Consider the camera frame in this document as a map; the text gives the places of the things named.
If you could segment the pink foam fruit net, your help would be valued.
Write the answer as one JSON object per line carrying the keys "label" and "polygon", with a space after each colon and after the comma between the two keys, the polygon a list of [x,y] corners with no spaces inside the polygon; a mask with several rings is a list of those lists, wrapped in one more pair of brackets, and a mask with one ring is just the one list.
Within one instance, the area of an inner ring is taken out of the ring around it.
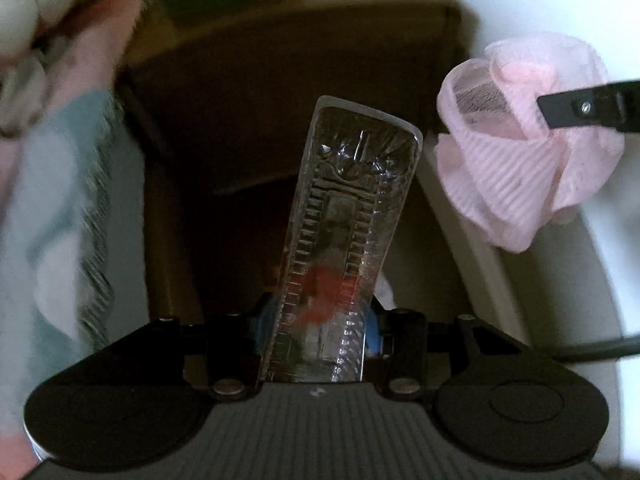
{"label": "pink foam fruit net", "polygon": [[548,222],[567,222],[612,176],[625,140],[600,126],[550,128],[538,96],[600,86],[605,66],[585,41],[543,32],[486,47],[442,82],[447,131],[435,148],[452,206],[487,243],[525,252]]}

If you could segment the clear plastic blister tray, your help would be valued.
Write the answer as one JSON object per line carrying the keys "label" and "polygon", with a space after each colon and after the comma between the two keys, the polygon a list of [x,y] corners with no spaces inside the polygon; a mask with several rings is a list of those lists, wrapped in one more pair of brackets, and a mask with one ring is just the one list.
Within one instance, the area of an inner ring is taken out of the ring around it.
{"label": "clear plastic blister tray", "polygon": [[367,318],[423,136],[354,102],[318,99],[288,220],[266,382],[358,382]]}

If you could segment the dark wooden nightstand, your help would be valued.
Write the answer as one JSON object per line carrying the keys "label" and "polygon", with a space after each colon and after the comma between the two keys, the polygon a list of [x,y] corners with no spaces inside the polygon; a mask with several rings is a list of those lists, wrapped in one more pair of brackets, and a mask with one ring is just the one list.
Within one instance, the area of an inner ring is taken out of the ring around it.
{"label": "dark wooden nightstand", "polygon": [[436,122],[460,56],[449,2],[365,3],[179,27],[149,14],[116,80],[144,159],[149,311],[187,321],[254,308],[280,261],[322,96]]}

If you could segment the patterned bed sheet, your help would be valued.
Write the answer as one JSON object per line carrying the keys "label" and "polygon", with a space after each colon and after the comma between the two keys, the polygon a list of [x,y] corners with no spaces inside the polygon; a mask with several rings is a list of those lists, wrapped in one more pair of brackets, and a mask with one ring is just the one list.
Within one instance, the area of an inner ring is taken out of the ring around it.
{"label": "patterned bed sheet", "polygon": [[116,72],[145,0],[76,2],[1,63],[1,474],[38,464],[32,390],[107,343]]}

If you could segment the pink plush toy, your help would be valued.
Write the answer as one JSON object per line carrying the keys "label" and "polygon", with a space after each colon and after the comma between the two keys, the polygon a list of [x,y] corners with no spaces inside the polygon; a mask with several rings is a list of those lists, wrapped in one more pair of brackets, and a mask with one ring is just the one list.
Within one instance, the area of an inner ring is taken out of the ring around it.
{"label": "pink plush toy", "polygon": [[75,0],[1,0],[1,63],[24,54],[40,32],[56,26]]}

